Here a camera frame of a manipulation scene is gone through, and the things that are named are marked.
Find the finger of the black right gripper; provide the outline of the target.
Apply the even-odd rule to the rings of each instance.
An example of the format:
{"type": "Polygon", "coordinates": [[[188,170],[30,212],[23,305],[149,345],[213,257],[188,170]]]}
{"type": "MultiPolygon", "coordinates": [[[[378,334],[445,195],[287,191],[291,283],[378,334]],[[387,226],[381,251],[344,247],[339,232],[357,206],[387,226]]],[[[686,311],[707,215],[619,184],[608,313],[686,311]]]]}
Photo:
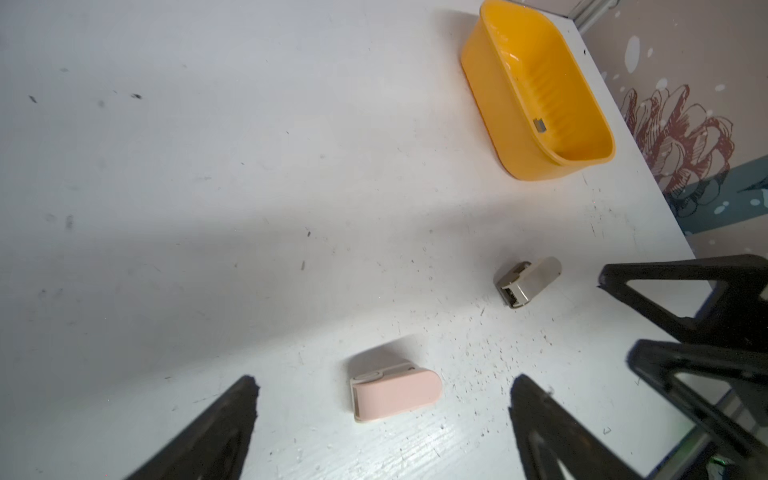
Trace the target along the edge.
{"type": "Polygon", "coordinates": [[[743,465],[765,465],[767,446],[681,381],[687,373],[727,383],[760,427],[767,425],[767,355],[708,345],[638,341],[630,369],[743,465]]]}
{"type": "Polygon", "coordinates": [[[758,255],[608,264],[598,286],[682,343],[767,346],[767,260],[758,255]],[[712,281],[714,288],[695,316],[682,317],[630,287],[636,280],[712,281]]]}

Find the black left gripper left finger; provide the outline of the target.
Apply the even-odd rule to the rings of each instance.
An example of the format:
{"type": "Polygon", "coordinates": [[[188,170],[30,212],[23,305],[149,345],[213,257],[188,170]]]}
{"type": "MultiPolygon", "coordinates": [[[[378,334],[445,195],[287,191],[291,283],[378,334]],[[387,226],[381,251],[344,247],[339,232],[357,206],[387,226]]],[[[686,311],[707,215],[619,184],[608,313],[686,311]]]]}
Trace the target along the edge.
{"type": "Polygon", "coordinates": [[[257,419],[259,386],[238,379],[131,479],[238,479],[257,419]]]}

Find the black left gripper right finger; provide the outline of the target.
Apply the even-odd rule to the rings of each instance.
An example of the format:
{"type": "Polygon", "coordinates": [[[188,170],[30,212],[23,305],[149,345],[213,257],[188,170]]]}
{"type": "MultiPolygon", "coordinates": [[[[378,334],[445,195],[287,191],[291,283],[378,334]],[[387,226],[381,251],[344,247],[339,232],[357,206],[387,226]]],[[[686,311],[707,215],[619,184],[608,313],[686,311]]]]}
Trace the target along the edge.
{"type": "Polygon", "coordinates": [[[640,477],[526,375],[512,384],[509,415],[528,479],[640,477]]]}

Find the beige olive mini stapler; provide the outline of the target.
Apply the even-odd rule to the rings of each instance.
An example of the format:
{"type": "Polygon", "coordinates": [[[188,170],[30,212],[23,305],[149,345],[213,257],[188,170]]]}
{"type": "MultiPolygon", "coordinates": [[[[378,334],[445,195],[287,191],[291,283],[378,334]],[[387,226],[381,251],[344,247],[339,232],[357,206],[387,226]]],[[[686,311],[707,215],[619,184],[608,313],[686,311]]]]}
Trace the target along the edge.
{"type": "Polygon", "coordinates": [[[562,264],[555,257],[523,261],[501,275],[495,287],[509,308],[518,309],[529,304],[561,274],[562,264]]]}

